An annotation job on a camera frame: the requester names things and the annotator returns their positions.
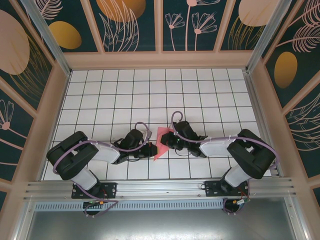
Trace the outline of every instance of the gold circle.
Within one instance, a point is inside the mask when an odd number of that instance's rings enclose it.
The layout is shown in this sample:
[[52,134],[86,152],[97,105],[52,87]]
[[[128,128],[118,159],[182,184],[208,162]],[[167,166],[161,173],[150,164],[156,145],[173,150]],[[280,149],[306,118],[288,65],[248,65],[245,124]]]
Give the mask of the gold circle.
[[274,12],[279,0],[241,0],[239,18],[250,27],[264,26]]
[[104,15],[116,22],[130,21],[130,17],[125,11],[123,3],[128,11],[129,9],[132,10],[136,19],[138,19],[146,9],[146,0],[96,0],[96,3]]
[[71,24],[65,21],[55,21],[49,25],[56,42],[65,49],[76,49],[80,47],[82,40],[80,33]]
[[288,51],[281,53],[274,67],[274,81],[282,89],[288,87],[294,80],[298,69],[296,56]]
[[11,75],[21,74],[30,56],[28,35],[21,24],[0,10],[0,69]]

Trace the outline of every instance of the flower illustration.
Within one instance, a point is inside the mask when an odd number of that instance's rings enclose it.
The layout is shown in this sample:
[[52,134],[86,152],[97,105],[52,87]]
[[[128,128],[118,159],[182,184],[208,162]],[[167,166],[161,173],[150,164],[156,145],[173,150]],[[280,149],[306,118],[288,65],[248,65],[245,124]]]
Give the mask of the flower illustration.
[[216,20],[214,18],[214,13],[202,14],[199,19],[199,13],[192,14],[192,25],[195,33],[194,50],[197,51],[197,37],[199,34],[211,33],[217,30],[217,25],[214,25]]
[[170,28],[172,47],[173,47],[173,51],[175,51],[176,49],[175,49],[174,39],[172,36],[172,29],[177,29],[185,26],[185,22],[183,21],[181,13],[179,14],[174,13],[172,14],[172,16],[170,13],[168,13],[165,15],[165,20]]
[[190,7],[200,6],[200,5],[211,5],[211,4],[217,4],[220,0],[186,0],[186,3]]
[[3,99],[0,100],[0,129],[10,129],[10,121],[14,114],[15,105],[8,101],[7,107]]
[[188,26],[189,26],[189,15],[190,15],[191,7],[218,4],[219,2],[220,0],[186,0],[186,3],[188,4],[188,12],[186,15],[186,28],[185,28],[185,50],[186,51],[188,51]]

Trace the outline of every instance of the pink cloth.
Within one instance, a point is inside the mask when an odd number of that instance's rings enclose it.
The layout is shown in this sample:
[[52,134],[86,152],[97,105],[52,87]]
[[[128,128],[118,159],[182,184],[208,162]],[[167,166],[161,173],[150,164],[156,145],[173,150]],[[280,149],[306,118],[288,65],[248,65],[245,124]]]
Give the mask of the pink cloth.
[[159,157],[161,157],[163,154],[165,154],[168,150],[169,147],[166,145],[163,145],[161,141],[161,137],[164,134],[167,134],[168,132],[173,132],[174,130],[169,128],[169,127],[158,127],[158,131],[156,134],[156,146],[158,147],[158,154],[154,156],[153,161],[157,160]]

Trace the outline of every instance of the white grid mat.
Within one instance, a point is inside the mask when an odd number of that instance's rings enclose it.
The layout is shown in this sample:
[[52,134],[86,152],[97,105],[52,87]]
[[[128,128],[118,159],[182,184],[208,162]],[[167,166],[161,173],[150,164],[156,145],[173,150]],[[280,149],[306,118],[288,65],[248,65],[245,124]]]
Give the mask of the white grid mat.
[[[241,69],[77,70],[72,72],[52,146],[76,131],[114,142],[136,122],[148,123],[156,144],[158,127],[170,126],[177,110],[198,135],[236,135],[245,128],[260,135]],[[236,164],[231,157],[195,158],[169,150],[156,161],[91,161],[87,167],[101,180],[189,179],[220,178]],[[61,179],[52,168],[46,163],[43,180]]]

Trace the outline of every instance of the black mounting plate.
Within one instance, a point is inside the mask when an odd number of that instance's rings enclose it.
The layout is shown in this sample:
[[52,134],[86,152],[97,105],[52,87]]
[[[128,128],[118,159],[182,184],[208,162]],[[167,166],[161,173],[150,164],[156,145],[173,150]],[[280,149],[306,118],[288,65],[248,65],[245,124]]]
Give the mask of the black mounting plate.
[[[116,182],[102,182],[100,191],[98,192],[98,194],[95,195],[95,197],[100,199],[114,199],[116,198],[116,193],[117,193]],[[84,194],[80,190],[80,188],[75,184],[72,185],[71,198],[72,199],[91,199],[91,197]]]
[[229,196],[239,196],[241,197],[241,191],[239,191],[238,188],[240,188],[246,195],[248,195],[248,182],[244,181],[241,183],[238,187],[233,189],[230,192],[224,192],[222,189],[218,187],[220,181],[205,181],[204,182],[204,188],[205,195],[207,197],[229,197]]

